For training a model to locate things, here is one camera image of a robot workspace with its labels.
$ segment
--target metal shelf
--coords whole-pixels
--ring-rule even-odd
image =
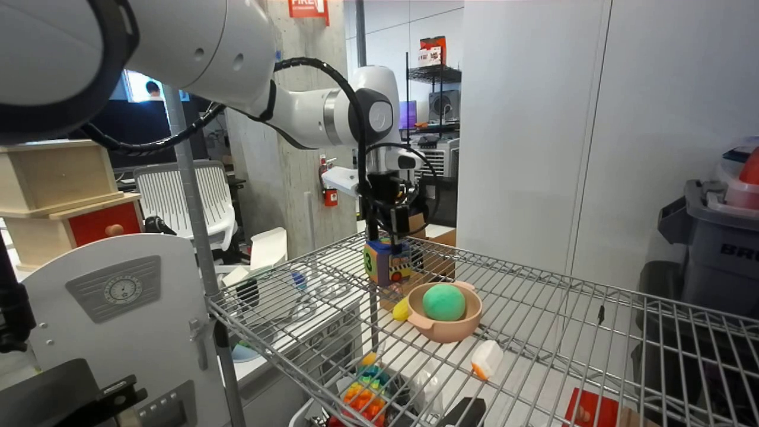
[[[459,133],[459,124],[446,124],[446,126],[427,126],[427,129],[415,129],[410,136],[427,136],[427,133]]]
[[[451,411],[464,396],[484,398],[489,427],[568,424],[576,417],[568,417],[574,389],[614,398],[620,409],[658,424],[758,424],[758,321],[425,239],[410,239],[408,246],[427,281],[453,281],[441,271],[455,263],[455,278],[478,287],[484,319],[474,338],[438,343],[384,310],[378,315],[364,273],[364,238],[262,275],[259,307],[250,307],[253,296],[243,290],[225,290],[210,298],[210,308],[315,402],[353,424],[372,422],[342,404],[337,381],[351,377],[364,353],[372,352],[372,338],[379,338],[379,362],[396,384],[384,392],[388,424],[438,424],[430,402]],[[323,332],[334,315],[345,315],[347,324],[359,323],[359,352],[345,348],[345,334]],[[505,348],[491,381],[471,375],[471,355],[483,339],[496,339]],[[441,386],[422,396],[432,384],[430,373]]]
[[[422,67],[422,68],[408,68],[410,81],[446,81],[446,84],[461,84],[461,68],[451,67]]]

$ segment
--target red label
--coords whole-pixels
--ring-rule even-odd
[[[292,20],[326,20],[331,27],[331,7],[328,0],[288,0]]]

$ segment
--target black cable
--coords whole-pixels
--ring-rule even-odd
[[[199,122],[192,122],[185,130],[170,136],[164,141],[151,141],[151,143],[123,143],[113,137],[109,133],[106,133],[102,129],[97,129],[95,124],[85,124],[82,126],[82,130],[94,137],[95,143],[100,143],[107,150],[115,150],[120,154],[128,154],[128,157],[147,157],[154,152],[164,152],[171,150],[173,145],[187,141],[192,133],[208,129],[225,106],[223,104],[211,104]]]
[[[432,171],[434,180],[438,180],[438,171],[430,163],[430,158],[422,152],[413,150],[410,145],[404,145],[404,143],[376,143],[376,145],[369,148],[369,143],[366,143],[366,117],[361,112],[359,94],[351,87],[351,84],[337,68],[333,68],[331,65],[326,65],[323,60],[315,60],[315,58],[291,58],[291,60],[279,61],[275,72],[285,72],[285,68],[295,68],[295,67],[311,67],[311,68],[318,68],[318,72],[328,73],[345,90],[345,94],[349,97],[351,110],[357,113],[357,126],[359,126],[357,143],[359,143],[359,194],[361,196],[366,196],[372,206],[383,203],[383,201],[376,200],[376,194],[370,192],[370,183],[366,180],[366,158],[369,158],[369,154],[372,150],[379,150],[379,148],[404,148],[404,150],[417,154],[425,161],[425,166]]]

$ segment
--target wooden bowl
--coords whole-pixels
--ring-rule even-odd
[[[434,283],[420,285],[408,291],[410,315],[408,323],[417,327],[432,341],[461,341],[471,338],[483,319],[483,298],[474,295],[471,283],[453,283],[468,298],[468,314],[464,321],[432,321],[425,315],[422,298]]]

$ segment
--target gray trash bin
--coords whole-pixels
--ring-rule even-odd
[[[759,319],[759,220],[707,206],[707,188],[685,183],[685,196],[665,206],[659,233],[688,245],[684,301]]]

